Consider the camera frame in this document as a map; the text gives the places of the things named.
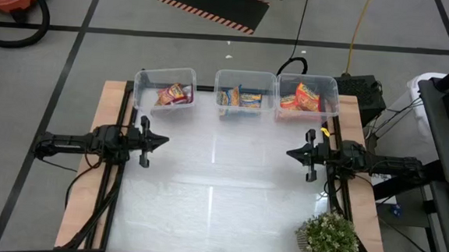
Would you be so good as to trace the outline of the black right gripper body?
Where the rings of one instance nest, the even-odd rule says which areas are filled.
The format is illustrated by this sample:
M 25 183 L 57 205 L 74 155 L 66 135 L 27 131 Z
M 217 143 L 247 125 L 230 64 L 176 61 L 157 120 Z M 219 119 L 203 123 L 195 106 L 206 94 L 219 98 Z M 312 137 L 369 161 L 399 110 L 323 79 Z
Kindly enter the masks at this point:
M 324 165 L 324 162 L 328 158 L 328 139 L 323 138 L 323 142 L 318 145 L 314 144 L 316 139 L 315 129 L 310 129 L 306 134 L 307 148 L 305 151 L 305 162 L 304 165 L 309 167 L 309 172 L 306 174 L 307 182 L 315 182 L 317 171 L 315 170 L 315 165 Z

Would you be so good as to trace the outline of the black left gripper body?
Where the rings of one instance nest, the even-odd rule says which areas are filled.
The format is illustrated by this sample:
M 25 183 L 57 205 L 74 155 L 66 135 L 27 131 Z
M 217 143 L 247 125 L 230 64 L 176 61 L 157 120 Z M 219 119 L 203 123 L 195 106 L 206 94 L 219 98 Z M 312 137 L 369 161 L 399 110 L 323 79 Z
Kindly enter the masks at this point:
M 150 152 L 150 139 L 148 132 L 150 130 L 150 121 L 143 115 L 140 117 L 141 128 L 130 126 L 128 129 L 127 148 L 129 151 L 141 151 L 139 163 L 143 168 L 149 168 L 150 162 L 147 158 Z

